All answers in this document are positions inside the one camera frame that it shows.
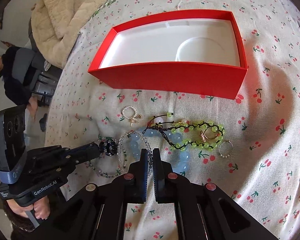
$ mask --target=tablecloth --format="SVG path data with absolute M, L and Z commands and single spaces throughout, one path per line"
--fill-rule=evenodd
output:
M 116 90 L 87 73 L 112 26 L 155 13 L 184 9 L 232 11 L 242 36 L 249 66 L 235 100 L 182 91 Z M 171 72 L 151 78 L 191 82 L 196 73 Z M 206 76 L 222 85 L 218 76 Z M 300 231 L 300 12 L 290 0 L 108 0 L 81 29 L 53 97 L 46 146 L 77 147 L 98 136 L 119 138 L 131 129 L 121 110 L 133 106 L 143 116 L 133 129 L 145 126 L 153 115 L 174 113 L 197 122 L 212 120 L 226 128 L 233 144 L 227 159 L 192 149 L 185 176 L 194 183 L 214 182 L 279 239 L 294 239 Z M 184 138 L 198 139 L 192 131 Z M 179 152 L 170 151 L 162 138 L 149 138 L 160 148 L 162 160 L 173 166 Z M 128 153 L 128 165 L 134 159 Z M 117 168 L 115 157 L 95 165 L 104 172 Z M 86 164 L 77 166 L 62 187 L 66 198 L 98 177 Z M 148 183 L 144 205 L 130 204 L 124 239 L 176 239 L 172 205 L 158 205 Z

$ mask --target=beige blanket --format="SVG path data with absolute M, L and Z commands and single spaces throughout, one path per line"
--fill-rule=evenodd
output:
M 32 12 L 34 40 L 46 60 L 64 68 L 79 30 L 106 0 L 38 0 Z

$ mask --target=black shirt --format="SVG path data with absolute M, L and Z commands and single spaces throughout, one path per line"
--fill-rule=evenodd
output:
M 12 77 L 13 62 L 16 57 L 16 53 L 20 47 L 10 47 L 6 50 L 5 54 L 2 55 L 3 69 L 0 71 L 0 77 L 3 77 L 4 89 L 6 96 L 14 102 L 17 106 L 27 105 L 31 97 L 31 91 L 24 87 L 25 82 L 21 82 Z

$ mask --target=open red box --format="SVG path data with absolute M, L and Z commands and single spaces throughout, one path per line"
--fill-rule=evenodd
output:
M 247 70 L 232 12 L 195 9 L 154 14 L 113 27 L 88 72 L 116 89 L 234 99 Z

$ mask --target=bolt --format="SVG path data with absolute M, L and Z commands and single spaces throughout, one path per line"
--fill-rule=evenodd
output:
M 168 178 L 169 179 L 176 179 L 178 177 L 178 174 L 174 173 L 174 172 L 170 172 L 168 174 Z
M 208 184 L 206 185 L 206 188 L 207 188 L 208 190 L 215 190 L 215 189 L 217 188 L 217 186 L 216 186 L 214 183 L 208 183 Z
M 86 186 L 87 191 L 94 191 L 95 189 L 96 189 L 96 185 L 94 185 L 94 184 L 88 184 Z
M 133 174 L 132 173 L 126 173 L 126 174 L 124 174 L 124 179 L 133 179 Z

